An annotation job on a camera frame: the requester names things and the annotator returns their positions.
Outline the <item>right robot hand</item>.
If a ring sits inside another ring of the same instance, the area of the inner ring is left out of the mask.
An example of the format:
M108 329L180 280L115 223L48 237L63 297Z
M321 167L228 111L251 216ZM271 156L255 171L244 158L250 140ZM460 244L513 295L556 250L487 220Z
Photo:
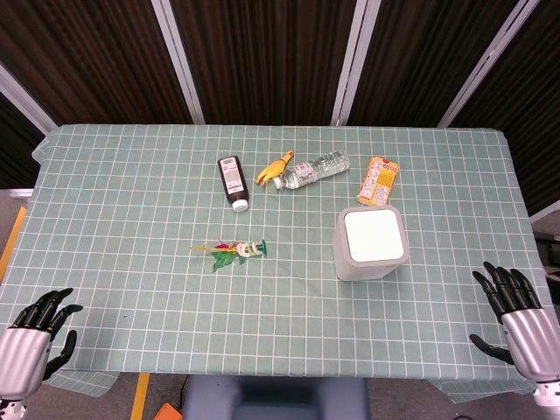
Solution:
M473 278L486 294L502 326L507 347L497 347L472 333L470 341L484 354L514 366L537 383L559 380L559 324L542 303L528 278L518 269L483 262L487 274L475 270Z

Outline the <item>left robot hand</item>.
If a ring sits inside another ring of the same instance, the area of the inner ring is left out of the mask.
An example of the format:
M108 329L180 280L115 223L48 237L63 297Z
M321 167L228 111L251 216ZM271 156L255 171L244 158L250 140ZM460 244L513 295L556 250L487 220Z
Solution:
M60 354L50 357L56 335L67 318L83 309L79 304L60 307L74 290L52 290L25 307L1 334L1 399L22 401L31 396L71 359L77 332L66 335Z

